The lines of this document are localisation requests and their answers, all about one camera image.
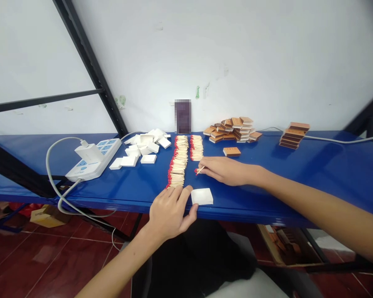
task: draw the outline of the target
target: blue tabletop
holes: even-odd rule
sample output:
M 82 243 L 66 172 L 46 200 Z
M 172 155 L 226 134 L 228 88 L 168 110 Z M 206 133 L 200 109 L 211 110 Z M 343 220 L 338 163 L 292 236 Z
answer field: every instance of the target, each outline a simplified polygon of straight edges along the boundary
M 283 177 L 315 187 L 373 213 L 373 143 L 336 144 L 304 139 L 300 148 L 292 150 L 278 145 L 280 132 L 264 132 L 255 143 L 221 141 L 217 144 L 203 137 L 205 156 L 223 156 L 224 147 L 238 147 L 242 153 L 234 158 L 243 163 L 258 164 Z M 354 140 L 346 132 L 308 132 L 308 135 Z M 0 145 L 39 173 L 46 173 L 46 150 L 56 140 L 66 135 L 0 136 Z M 97 142 L 114 137 L 114 134 L 74 135 Z M 73 152 L 78 142 L 65 141 L 54 149 L 52 167 L 54 175 L 65 175 L 80 159 Z M 116 157 L 125 156 L 122 145 Z M 79 206 L 149 212 L 155 196 L 167 185 L 167 171 L 174 147 L 160 148 L 155 164 L 137 163 L 134 168 L 123 167 L 112 171 L 108 168 L 101 177 L 80 183 L 68 196 Z M 214 205 L 200 206 L 198 216 L 208 219 L 248 221 L 261 224 L 305 226 L 312 224 L 300 214 L 265 191 L 253 186 L 231 187 L 206 175 L 196 176 L 197 161 L 189 160 L 185 172 L 185 185 L 194 188 L 209 187 Z M 28 197 L 28 191 L 0 176 L 0 188 L 8 193 Z

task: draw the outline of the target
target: person's right hand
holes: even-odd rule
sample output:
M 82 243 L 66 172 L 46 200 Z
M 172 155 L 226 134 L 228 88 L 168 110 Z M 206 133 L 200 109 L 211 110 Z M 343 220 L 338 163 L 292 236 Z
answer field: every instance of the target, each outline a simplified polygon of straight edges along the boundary
M 252 184 L 259 186 L 265 169 L 261 166 L 240 163 L 228 157 L 204 157 L 199 163 L 200 172 L 231 186 Z

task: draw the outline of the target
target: cardboard box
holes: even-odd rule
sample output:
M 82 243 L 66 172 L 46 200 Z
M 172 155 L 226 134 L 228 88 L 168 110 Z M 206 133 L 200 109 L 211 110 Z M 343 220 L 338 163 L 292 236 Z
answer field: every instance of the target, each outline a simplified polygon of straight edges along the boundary
M 308 244 L 308 239 L 298 228 L 257 225 L 275 264 L 282 267 L 321 265 L 323 261 Z M 282 236 L 288 238 L 284 244 Z
M 54 228 L 67 224 L 71 215 L 64 214 L 55 206 L 44 205 L 43 208 L 34 210 L 30 216 L 30 222 L 46 228 Z

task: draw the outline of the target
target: electrical outlet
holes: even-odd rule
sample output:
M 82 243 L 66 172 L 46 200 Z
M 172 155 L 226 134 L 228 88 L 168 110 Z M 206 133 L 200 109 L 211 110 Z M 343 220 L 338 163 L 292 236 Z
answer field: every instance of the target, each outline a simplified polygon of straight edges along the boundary
M 101 162 L 88 163 L 84 160 L 79 161 L 65 176 L 70 181 L 75 182 L 77 179 L 82 181 L 91 180 L 101 176 L 109 162 L 121 146 L 120 139 L 108 139 L 98 143 L 101 146 L 101 153 L 104 155 L 104 160 Z
M 86 164 L 87 163 L 84 160 L 82 160 L 81 162 L 79 162 L 79 164 L 77 166 L 85 166 Z

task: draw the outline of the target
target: white charger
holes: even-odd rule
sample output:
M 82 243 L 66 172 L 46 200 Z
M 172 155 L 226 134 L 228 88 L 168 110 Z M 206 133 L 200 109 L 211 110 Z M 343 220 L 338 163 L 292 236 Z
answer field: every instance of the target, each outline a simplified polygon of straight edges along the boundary
M 86 162 L 96 163 L 104 160 L 104 155 L 95 144 L 83 144 L 75 149 L 75 152 Z

